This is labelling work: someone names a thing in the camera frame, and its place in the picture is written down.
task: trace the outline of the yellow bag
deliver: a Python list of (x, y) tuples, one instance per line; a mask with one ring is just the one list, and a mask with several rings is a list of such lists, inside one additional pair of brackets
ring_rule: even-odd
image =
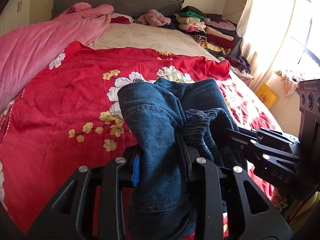
[(278, 96), (266, 84), (259, 87), (256, 95), (268, 109), (271, 109), (278, 100)]

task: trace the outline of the beige bed sheet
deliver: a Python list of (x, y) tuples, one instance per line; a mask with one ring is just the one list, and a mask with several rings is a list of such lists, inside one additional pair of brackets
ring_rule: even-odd
[[(178, 30), (168, 30), (159, 27), (145, 26), (132, 23), (110, 24), (110, 27), (103, 34), (89, 45), (93, 49), (111, 49), (133, 47), (138, 49), (156, 49), (167, 51), (176, 55), (204, 56), (209, 60), (219, 60), (209, 52), (199, 46), (191, 37)], [(256, 98), (256, 107), (263, 111), (272, 120), (275, 129), (282, 131), (279, 124), (267, 109), (267, 107), (257, 98), (257, 96), (242, 82), (232, 71), (229, 72), (232, 80), (236, 83), (240, 91), (245, 91), (250, 98)]]

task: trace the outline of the headboard cover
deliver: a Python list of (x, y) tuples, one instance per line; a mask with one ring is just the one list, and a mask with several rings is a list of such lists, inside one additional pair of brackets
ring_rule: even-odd
[(164, 16), (173, 15), (181, 10), (184, 0), (53, 0), (52, 19), (79, 2), (87, 2), (92, 8), (109, 4), (116, 13), (140, 17), (151, 9), (156, 9)]

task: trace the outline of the jeans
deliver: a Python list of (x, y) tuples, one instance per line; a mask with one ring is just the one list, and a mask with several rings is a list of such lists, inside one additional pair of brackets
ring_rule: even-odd
[(118, 92), (125, 122), (144, 154), (129, 205), (132, 240), (183, 239), (196, 226), (196, 207), (181, 180), (175, 133), (217, 166), (247, 169), (244, 157), (219, 144), (221, 129), (238, 130), (214, 79), (191, 84), (159, 78)]

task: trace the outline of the black device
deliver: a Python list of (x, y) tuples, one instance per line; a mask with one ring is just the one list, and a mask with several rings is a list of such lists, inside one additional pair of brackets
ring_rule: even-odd
[[(320, 80), (300, 83), (301, 124), (299, 138), (266, 128), (223, 130), (225, 144), (244, 152), (255, 165), (254, 173), (284, 191), (292, 200), (305, 201), (318, 191), (320, 182)], [(185, 145), (181, 134), (179, 167), (197, 200), (195, 240), (223, 239), (221, 186), (227, 202), (230, 239), (289, 240), (292, 232), (280, 213), (240, 166), (217, 167)], [(143, 154), (139, 146), (126, 148), (123, 155), (105, 166), (83, 165), (66, 181), (40, 213), (29, 230), (30, 240), (125, 240), (122, 188), (133, 187), (133, 163)], [(96, 188), (101, 186), (98, 238), (93, 236)], [(319, 205), (310, 221), (292, 239), (311, 239), (310, 227), (320, 218)], [(14, 233), (8, 240), (22, 240), (11, 219), (2, 222)]]

